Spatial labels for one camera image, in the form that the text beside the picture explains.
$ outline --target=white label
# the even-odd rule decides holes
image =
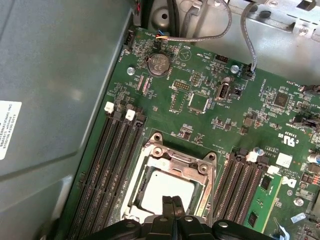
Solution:
[[[20,101],[0,101],[0,160],[6,156],[21,104]]]
[[[289,156],[287,154],[280,152],[278,158],[276,159],[275,164],[288,169],[290,167],[291,161],[292,161],[292,156]]]

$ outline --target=wire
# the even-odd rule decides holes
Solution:
[[[258,58],[256,51],[254,49],[254,46],[249,38],[248,30],[247,30],[247,25],[246,25],[246,19],[247,15],[250,11],[250,9],[255,5],[255,2],[249,3],[243,10],[241,14],[241,19],[240,19],[240,26],[241,26],[241,32],[244,37],[245,43],[248,46],[248,49],[250,51],[251,57],[252,57],[252,64],[251,64],[251,72],[254,73],[258,64]]]
[[[200,37],[173,37],[173,36],[161,36],[161,37],[156,37],[159,39],[167,39],[168,41],[176,41],[176,42],[201,42],[201,41],[206,41],[206,40],[211,40],[211,39],[219,39],[222,38],[226,33],[229,31],[231,24],[232,24],[232,13],[230,10],[230,7],[228,4],[225,2],[225,0],[219,0],[226,8],[226,12],[228,14],[228,24],[225,28],[225,30],[214,36],[200,36]]]
[[[158,32],[162,35],[162,36],[164,36],[165,34],[164,34],[164,32],[163,31],[161,31],[160,29],[158,29]]]
[[[191,21],[191,16],[197,12],[198,12],[198,8],[194,6],[191,6],[189,10],[186,12],[183,19],[182,27],[181,27],[180,38],[185,38],[187,36],[189,24]]]

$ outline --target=capacitor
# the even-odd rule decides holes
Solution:
[[[293,200],[294,205],[301,207],[304,204],[304,200],[300,197],[297,197],[295,200]]]
[[[311,153],[308,157],[307,157],[309,163],[317,163],[320,164],[320,154],[319,153]]]
[[[265,151],[261,149],[260,147],[256,146],[253,151],[258,155],[258,156],[263,156],[265,154]]]

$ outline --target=screw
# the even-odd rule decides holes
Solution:
[[[135,74],[136,70],[134,67],[130,66],[128,67],[128,69],[126,70],[126,73],[129,75],[129,76],[132,76],[133,74]]]
[[[186,220],[187,222],[192,222],[194,219],[191,216],[186,216],[184,220]]]
[[[162,149],[160,147],[156,147],[155,149],[153,149],[153,155],[155,157],[162,156],[162,153],[163,153],[163,151],[162,151]]]
[[[206,172],[207,171],[207,165],[203,164],[200,166],[201,171]]]
[[[301,207],[304,204],[304,201],[302,200],[302,198],[297,197],[294,201],[293,201],[294,205]]]
[[[232,65],[231,68],[230,68],[231,72],[233,74],[237,74],[240,70],[239,66],[238,65]]]
[[[299,36],[305,36],[305,35],[307,35],[308,32],[309,32],[309,30],[307,28],[301,27],[299,29]]]
[[[277,2],[277,1],[271,1],[271,2],[269,2],[269,6],[270,6],[271,8],[275,8],[277,5],[278,5],[278,2]]]
[[[224,222],[224,221],[221,221],[221,222],[219,222],[218,224],[219,224],[219,226],[222,227],[222,228],[227,228],[227,227],[229,226],[229,225],[228,225],[226,222]]]
[[[127,228],[133,228],[135,225],[133,223],[128,223],[127,225],[125,225]]]

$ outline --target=chip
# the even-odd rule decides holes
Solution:
[[[185,140],[189,140],[189,139],[190,139],[190,135],[191,135],[191,133],[186,131],[186,132],[184,133],[184,135],[183,135],[183,138],[184,138]]]
[[[231,124],[230,123],[226,123],[224,125],[224,129],[227,130],[227,131],[230,131],[231,130]]]
[[[282,92],[278,92],[274,100],[274,105],[284,108],[287,104],[287,101],[288,101],[288,95]]]
[[[188,107],[198,113],[205,113],[207,109],[208,98],[204,95],[193,93]]]
[[[251,227],[253,228],[255,227],[257,219],[258,219],[258,216],[252,211],[248,219],[248,223],[250,224]]]
[[[262,179],[261,187],[267,191],[269,188],[270,182],[271,182],[271,178],[265,175]]]
[[[240,128],[240,133],[241,134],[247,134],[249,132],[249,129],[246,126],[242,126]]]
[[[246,125],[247,127],[251,127],[252,126],[252,123],[254,122],[254,120],[251,118],[251,117],[246,117],[245,120],[244,120],[244,125]]]

